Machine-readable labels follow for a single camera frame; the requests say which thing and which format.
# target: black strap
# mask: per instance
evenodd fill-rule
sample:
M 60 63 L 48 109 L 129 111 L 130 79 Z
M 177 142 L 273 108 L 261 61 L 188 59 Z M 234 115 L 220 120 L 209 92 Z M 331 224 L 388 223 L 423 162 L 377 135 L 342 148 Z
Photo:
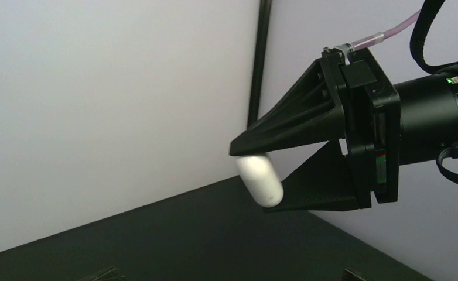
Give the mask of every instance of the black strap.
M 430 66 L 424 60 L 424 44 L 429 33 L 429 29 L 438 14 L 445 0 L 426 0 L 421 8 L 421 13 L 413 27 L 412 37 L 410 38 L 410 53 L 419 67 L 429 74 L 435 74 L 438 70 L 451 66 L 455 63 L 442 64 L 440 66 Z
M 441 174 L 449 179 L 450 181 L 458 184 L 458 174 L 453 173 L 452 171 L 448 170 L 447 168 L 443 167 L 443 160 L 446 158 L 451 157 L 451 148 L 444 149 L 441 151 L 441 153 L 438 156 L 438 159 L 436 159 L 436 164 L 438 166 L 439 171 Z

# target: white capsule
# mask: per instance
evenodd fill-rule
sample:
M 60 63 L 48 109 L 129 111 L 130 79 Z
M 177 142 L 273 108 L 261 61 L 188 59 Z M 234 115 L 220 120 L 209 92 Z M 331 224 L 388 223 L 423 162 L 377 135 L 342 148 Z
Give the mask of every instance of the white capsule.
M 236 158 L 240 176 L 253 199 L 262 207 L 278 205 L 284 189 L 267 155 L 250 155 Z

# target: white backdrop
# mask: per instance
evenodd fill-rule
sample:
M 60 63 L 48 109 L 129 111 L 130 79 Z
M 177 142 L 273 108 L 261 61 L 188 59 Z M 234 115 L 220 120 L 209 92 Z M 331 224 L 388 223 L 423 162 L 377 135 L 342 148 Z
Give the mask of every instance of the white backdrop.
M 0 251 L 236 175 L 257 0 L 0 1 Z
M 458 1 L 446 2 L 427 39 L 429 64 L 458 60 Z M 385 31 L 411 16 L 422 3 L 274 1 L 260 114 L 320 57 L 322 47 Z M 411 31 L 371 48 L 393 83 L 425 75 L 409 53 Z M 271 157 L 284 178 L 319 147 L 283 150 Z M 446 165 L 458 170 L 458 163 L 448 161 Z M 458 186 L 441 176 L 433 162 L 401 167 L 399 184 L 398 203 L 316 214 L 435 280 L 458 280 Z

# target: black tabletop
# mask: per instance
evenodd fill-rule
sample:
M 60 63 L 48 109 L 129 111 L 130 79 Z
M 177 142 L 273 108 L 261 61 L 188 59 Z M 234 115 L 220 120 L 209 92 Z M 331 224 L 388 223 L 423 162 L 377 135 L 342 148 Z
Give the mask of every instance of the black tabletop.
M 238 177 L 0 253 L 0 280 L 429 280 L 306 211 L 264 213 Z

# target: black metal pole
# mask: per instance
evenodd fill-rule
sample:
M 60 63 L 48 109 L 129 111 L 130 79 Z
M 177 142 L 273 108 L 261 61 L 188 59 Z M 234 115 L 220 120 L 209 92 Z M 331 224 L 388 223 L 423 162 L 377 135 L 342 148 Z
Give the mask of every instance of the black metal pole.
M 271 19 L 272 0 L 260 0 L 258 13 L 257 42 L 255 44 L 255 57 L 253 61 L 253 77 L 249 95 L 248 123 L 250 127 L 258 119 L 260 106 L 260 92 L 262 90 L 262 77 L 264 76 L 265 49 L 267 47 L 267 34 Z

